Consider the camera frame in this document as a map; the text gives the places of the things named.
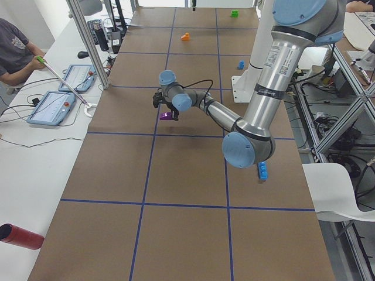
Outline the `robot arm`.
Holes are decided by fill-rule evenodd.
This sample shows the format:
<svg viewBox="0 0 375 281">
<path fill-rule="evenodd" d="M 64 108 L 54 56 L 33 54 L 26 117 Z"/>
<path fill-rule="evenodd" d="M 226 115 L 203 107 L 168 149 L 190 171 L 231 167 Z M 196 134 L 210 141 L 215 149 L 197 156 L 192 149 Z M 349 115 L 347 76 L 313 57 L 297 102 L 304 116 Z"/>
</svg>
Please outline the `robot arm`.
<svg viewBox="0 0 375 281">
<path fill-rule="evenodd" d="M 272 44 L 244 116 L 213 99 L 209 92 L 187 90 L 175 73 L 159 75 L 153 106 L 165 104 L 174 115 L 198 107 L 228 130 L 221 146 L 234 167 L 246 168 L 269 159 L 275 151 L 270 125 L 307 47 L 338 42 L 343 36 L 346 1 L 275 1 Z"/>
</svg>

